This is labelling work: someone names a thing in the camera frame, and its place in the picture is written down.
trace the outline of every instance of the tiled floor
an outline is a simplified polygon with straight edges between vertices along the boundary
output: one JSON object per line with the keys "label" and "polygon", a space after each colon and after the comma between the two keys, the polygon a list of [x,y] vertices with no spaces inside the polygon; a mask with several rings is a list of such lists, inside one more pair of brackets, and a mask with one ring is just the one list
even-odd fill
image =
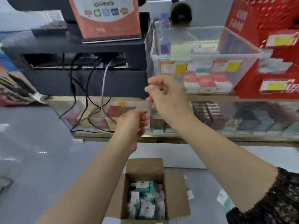
{"label": "tiled floor", "polygon": [[[48,107],[0,107],[0,124],[5,123],[9,124],[7,128],[0,127],[0,176],[15,182],[0,194],[0,223],[33,224],[88,167],[105,143],[74,143],[67,127]],[[157,146],[139,144],[138,150],[146,148],[149,151],[149,147]],[[294,149],[247,149],[274,165],[299,172],[299,153]],[[140,154],[132,157],[155,157],[148,152],[143,156]],[[165,154],[161,157],[167,166],[178,160],[166,161]],[[183,162],[178,165],[186,167]],[[188,176],[187,186],[192,189],[195,199],[190,201],[191,215],[171,223],[226,223],[224,208],[216,201],[221,186],[209,171],[175,170]],[[112,218],[104,221],[109,224],[119,222]]]}

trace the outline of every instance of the right hand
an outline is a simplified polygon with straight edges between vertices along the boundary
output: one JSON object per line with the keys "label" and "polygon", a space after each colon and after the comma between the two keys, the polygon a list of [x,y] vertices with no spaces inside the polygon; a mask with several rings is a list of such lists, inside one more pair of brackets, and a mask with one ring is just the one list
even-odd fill
{"label": "right hand", "polygon": [[172,127],[184,117],[194,116],[185,87],[170,76],[156,76],[148,79],[145,92],[152,108],[156,108],[161,117]]}

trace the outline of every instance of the app icon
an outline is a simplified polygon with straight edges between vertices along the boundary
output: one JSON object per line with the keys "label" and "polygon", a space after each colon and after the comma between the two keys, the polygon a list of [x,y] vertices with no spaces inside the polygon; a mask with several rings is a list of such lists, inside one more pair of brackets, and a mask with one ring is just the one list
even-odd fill
{"label": "app icon", "polygon": [[99,10],[99,9],[94,10],[94,14],[95,14],[95,16],[97,16],[97,17],[102,16],[102,14],[101,14],[101,10]]}
{"label": "app icon", "polygon": [[92,15],[92,11],[90,10],[84,10],[85,15],[91,16]]}
{"label": "app icon", "polygon": [[110,16],[110,11],[109,9],[102,9],[103,16]]}
{"label": "app icon", "polygon": [[118,8],[116,8],[116,9],[111,9],[111,13],[112,13],[113,16],[118,16],[118,15],[119,15]]}
{"label": "app icon", "polygon": [[129,10],[127,8],[121,8],[121,14],[126,15],[128,12]]}

